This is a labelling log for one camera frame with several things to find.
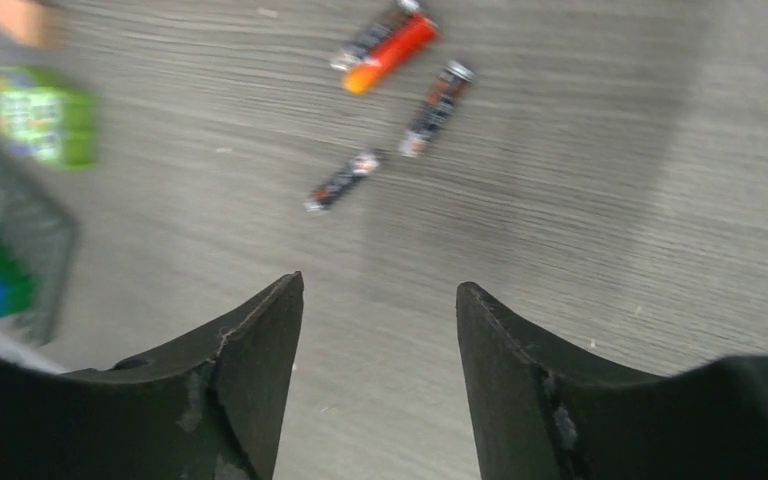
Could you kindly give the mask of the black battery beside orange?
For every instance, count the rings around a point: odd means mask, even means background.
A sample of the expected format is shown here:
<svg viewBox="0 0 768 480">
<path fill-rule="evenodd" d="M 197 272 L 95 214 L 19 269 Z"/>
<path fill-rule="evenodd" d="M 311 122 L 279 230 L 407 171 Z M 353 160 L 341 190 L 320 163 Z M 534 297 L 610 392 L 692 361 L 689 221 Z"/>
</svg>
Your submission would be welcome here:
<svg viewBox="0 0 768 480">
<path fill-rule="evenodd" d="M 347 72 L 364 62 L 369 54 L 402 29 L 422 10 L 418 1 L 396 0 L 376 14 L 353 38 L 336 50 L 329 61 L 332 69 Z"/>
</svg>

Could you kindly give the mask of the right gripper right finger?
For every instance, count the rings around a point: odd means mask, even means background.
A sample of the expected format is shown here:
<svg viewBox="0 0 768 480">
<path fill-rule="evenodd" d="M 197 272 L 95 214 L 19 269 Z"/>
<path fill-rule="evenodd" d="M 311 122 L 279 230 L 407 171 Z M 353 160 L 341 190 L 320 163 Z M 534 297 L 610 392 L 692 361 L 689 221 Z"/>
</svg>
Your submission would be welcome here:
<svg viewBox="0 0 768 480">
<path fill-rule="evenodd" d="M 673 376 L 602 358 L 458 287 L 484 479 L 768 479 L 768 356 Z"/>
</svg>

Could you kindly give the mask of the orange wooden block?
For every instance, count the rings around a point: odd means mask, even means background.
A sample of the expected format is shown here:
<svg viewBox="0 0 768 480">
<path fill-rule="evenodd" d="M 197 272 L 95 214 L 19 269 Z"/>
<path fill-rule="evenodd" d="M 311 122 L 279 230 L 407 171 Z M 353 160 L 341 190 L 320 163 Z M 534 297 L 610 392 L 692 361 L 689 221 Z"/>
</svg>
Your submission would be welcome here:
<svg viewBox="0 0 768 480">
<path fill-rule="evenodd" d="M 19 45 L 57 48 L 62 43 L 62 9 L 48 1 L 0 0 L 0 32 Z"/>
</svg>

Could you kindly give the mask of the black battery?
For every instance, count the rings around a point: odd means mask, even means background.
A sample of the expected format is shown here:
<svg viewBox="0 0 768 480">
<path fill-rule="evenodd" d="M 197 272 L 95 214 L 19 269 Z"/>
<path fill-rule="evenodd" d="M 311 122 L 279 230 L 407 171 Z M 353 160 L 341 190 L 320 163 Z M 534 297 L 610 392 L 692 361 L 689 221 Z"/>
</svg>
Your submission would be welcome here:
<svg viewBox="0 0 768 480">
<path fill-rule="evenodd" d="M 347 72 L 364 62 L 369 54 L 402 29 L 422 10 L 418 1 L 396 0 L 376 14 L 353 38 L 336 50 L 329 61 L 332 69 Z"/>
<path fill-rule="evenodd" d="M 383 157 L 377 150 L 360 151 L 309 194 L 304 202 L 305 209 L 309 212 L 330 210 L 352 188 L 374 173 L 382 162 Z"/>
<path fill-rule="evenodd" d="M 451 60 L 446 64 L 399 143 L 401 156 L 416 158 L 424 153 L 474 78 L 473 70 L 461 62 Z"/>
</svg>

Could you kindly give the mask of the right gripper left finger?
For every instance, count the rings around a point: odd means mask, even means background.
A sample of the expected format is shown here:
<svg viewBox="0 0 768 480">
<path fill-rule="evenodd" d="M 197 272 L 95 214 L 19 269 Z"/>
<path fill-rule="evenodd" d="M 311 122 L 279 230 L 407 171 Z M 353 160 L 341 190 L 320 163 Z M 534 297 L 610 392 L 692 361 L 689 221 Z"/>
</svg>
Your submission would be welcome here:
<svg viewBox="0 0 768 480">
<path fill-rule="evenodd" d="M 269 479 L 303 315 L 287 274 L 108 370 L 0 358 L 0 479 Z"/>
</svg>

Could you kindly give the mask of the green toy block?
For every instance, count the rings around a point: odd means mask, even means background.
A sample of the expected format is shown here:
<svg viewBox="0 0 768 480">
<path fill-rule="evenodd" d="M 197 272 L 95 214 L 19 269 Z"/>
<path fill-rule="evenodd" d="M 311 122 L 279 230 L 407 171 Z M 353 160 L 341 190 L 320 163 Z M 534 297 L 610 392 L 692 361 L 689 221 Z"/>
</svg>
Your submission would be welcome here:
<svg viewBox="0 0 768 480">
<path fill-rule="evenodd" d="M 9 150 L 59 170 L 97 157 L 98 101 L 56 70 L 0 67 L 0 136 Z"/>
</svg>

